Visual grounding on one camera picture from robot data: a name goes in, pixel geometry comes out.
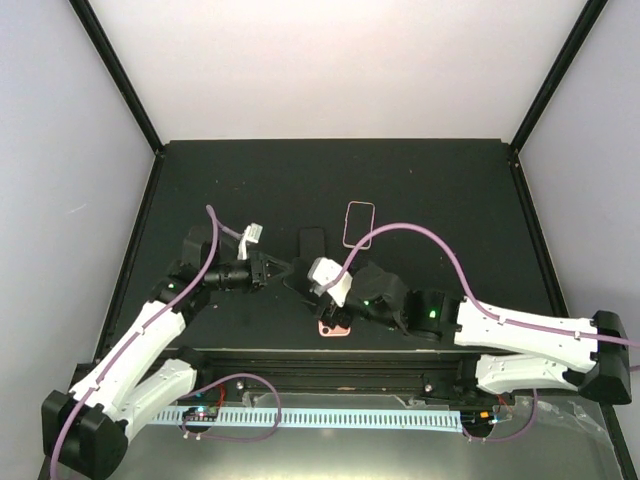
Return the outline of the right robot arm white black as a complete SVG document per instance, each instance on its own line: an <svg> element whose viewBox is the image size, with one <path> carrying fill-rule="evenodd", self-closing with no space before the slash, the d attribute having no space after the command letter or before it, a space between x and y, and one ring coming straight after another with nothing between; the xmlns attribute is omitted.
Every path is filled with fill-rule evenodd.
<svg viewBox="0 0 640 480"><path fill-rule="evenodd" d="M567 390L610 405L632 400L629 339L620 317L555 318L474 303L436 290L411 290L374 264L355 274L319 258L307 278L324 330L348 332L357 319L436 344L479 347L483 354L454 379L457 396Z"/></svg>

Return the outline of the pink phone case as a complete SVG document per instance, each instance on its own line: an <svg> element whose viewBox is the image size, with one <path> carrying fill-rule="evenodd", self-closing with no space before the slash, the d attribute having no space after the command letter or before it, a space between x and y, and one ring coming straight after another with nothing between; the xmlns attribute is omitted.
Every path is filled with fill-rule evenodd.
<svg viewBox="0 0 640 480"><path fill-rule="evenodd" d="M318 331L319 331L319 334L324 338L347 337L351 333L350 328L344 328L341 326L330 327L321 321L318 322Z"/></svg>

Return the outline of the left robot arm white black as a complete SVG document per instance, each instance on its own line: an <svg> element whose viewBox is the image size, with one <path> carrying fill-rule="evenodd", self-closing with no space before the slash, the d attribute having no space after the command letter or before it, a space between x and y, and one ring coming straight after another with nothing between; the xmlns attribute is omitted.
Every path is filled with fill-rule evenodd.
<svg viewBox="0 0 640 480"><path fill-rule="evenodd" d="M165 348L208 306L214 291L252 292L266 286L268 269L290 266L250 250L262 228L234 232L213 221L210 231L193 229L182 257L154 287L133 324L81 380L63 393L52 391L41 406L48 476L67 467L88 479L107 479L119 467L139 432L170 404L202 399L232 381L215 378L210 361L182 347L152 368Z"/></svg>

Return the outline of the black phone with dual camera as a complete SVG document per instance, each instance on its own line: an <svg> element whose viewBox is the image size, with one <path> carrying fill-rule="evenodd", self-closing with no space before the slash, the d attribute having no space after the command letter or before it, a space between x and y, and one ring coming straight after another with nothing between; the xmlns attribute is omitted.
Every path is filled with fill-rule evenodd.
<svg viewBox="0 0 640 480"><path fill-rule="evenodd" d="M325 231L321 227L301 228L298 234L299 257L313 263L326 256Z"/></svg>

